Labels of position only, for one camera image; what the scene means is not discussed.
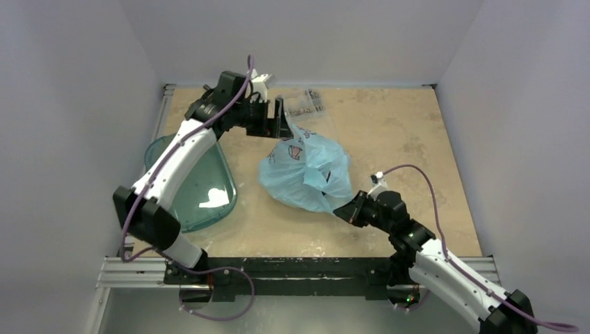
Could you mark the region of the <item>light blue plastic bag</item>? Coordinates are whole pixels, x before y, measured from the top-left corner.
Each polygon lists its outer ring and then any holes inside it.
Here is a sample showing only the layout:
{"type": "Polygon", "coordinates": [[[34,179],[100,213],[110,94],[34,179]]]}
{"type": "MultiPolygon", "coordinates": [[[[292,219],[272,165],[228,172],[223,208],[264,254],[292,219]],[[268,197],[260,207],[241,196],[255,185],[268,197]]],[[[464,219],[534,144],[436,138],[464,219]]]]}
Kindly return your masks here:
{"type": "Polygon", "coordinates": [[[331,214],[354,197],[350,156],[336,141],[292,125],[258,165],[258,182],[275,200],[309,212],[331,214]]]}

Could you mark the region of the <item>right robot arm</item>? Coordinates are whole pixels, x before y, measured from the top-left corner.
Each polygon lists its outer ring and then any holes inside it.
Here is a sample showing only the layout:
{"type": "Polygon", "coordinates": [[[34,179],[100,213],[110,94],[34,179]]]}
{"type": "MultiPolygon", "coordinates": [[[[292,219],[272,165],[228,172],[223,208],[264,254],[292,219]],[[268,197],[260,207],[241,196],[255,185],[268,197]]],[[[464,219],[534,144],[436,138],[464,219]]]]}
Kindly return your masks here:
{"type": "Polygon", "coordinates": [[[388,234],[388,285],[409,282],[423,286],[462,316],[477,333],[537,333],[528,297],[508,292],[452,255],[442,239],[410,217],[395,191],[376,197],[359,191],[334,210],[336,217],[359,228],[372,226],[388,234]]]}

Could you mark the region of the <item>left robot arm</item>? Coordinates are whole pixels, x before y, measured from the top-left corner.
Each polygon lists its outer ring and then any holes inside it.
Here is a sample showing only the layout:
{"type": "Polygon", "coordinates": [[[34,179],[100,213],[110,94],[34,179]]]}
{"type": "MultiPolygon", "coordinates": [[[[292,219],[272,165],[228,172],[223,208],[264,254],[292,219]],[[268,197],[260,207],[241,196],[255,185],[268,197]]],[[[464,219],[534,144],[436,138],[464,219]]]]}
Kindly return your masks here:
{"type": "Polygon", "coordinates": [[[213,88],[192,102],[171,143],[134,184],[119,186],[113,202],[124,236],[131,235],[178,263],[180,275],[197,285],[207,277],[207,253],[192,244],[169,212],[181,184],[202,156],[233,127],[246,135],[282,138],[291,131],[279,102],[268,115],[272,74],[224,71],[213,88]]]}

